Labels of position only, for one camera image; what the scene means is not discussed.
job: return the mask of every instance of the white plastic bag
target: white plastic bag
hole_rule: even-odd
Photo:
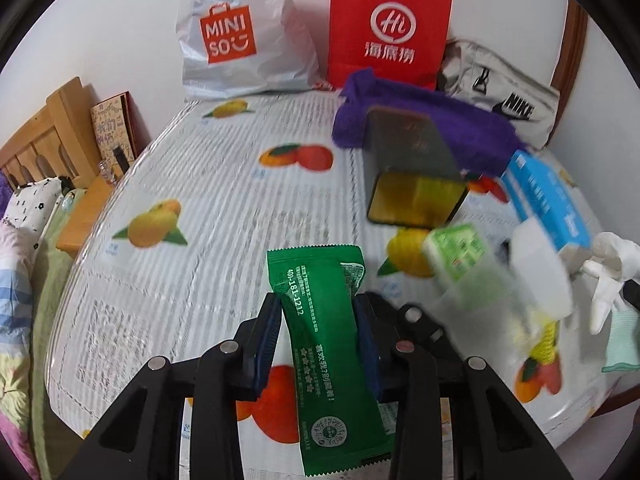
[[[188,97],[306,90],[318,56],[292,0],[181,0],[176,33]]]

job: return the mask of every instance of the green and white package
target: green and white package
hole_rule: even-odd
[[[393,430],[383,425],[356,349],[351,298],[365,272],[360,248],[269,251],[267,263],[291,338],[305,475],[386,458]]]

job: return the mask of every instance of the purple cloth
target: purple cloth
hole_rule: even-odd
[[[340,95],[347,100],[335,115],[332,133],[340,148],[362,147],[367,112],[382,105],[429,116],[461,170],[501,176],[511,155],[525,149],[504,117],[441,92],[377,78],[370,68],[352,73]]]
[[[9,186],[9,182],[4,176],[4,173],[0,171],[0,216],[4,216],[6,207],[9,205],[9,200],[11,200],[13,194],[14,190]]]

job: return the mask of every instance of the white wall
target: white wall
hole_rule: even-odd
[[[295,0],[326,67],[329,0]],[[143,137],[155,137],[182,105],[178,0],[56,0],[0,73],[0,144],[62,83],[79,75],[98,99],[129,90]],[[548,82],[566,0],[454,0],[451,33],[495,48]]]
[[[551,148],[603,227],[640,243],[640,89],[591,20],[580,72]]]

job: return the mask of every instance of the white pillow with black flowers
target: white pillow with black flowers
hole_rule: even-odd
[[[49,219],[62,200],[62,188],[63,183],[58,177],[31,182],[19,187],[6,207],[3,219],[28,239],[32,251],[31,263],[35,260]]]

